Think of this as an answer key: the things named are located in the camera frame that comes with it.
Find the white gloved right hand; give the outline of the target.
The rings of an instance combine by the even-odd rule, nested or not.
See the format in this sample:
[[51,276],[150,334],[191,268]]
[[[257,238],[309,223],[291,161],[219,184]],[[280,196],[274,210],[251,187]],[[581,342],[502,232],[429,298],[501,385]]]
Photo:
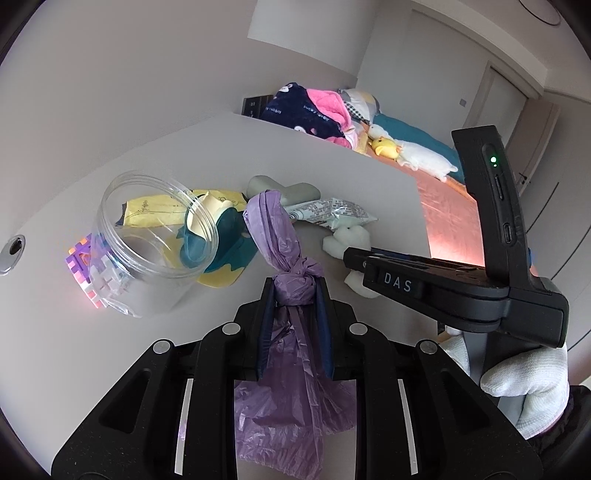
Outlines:
[[480,387],[493,397],[523,396],[516,428],[532,439],[553,427],[567,407],[567,348],[541,347],[504,360],[482,375]]

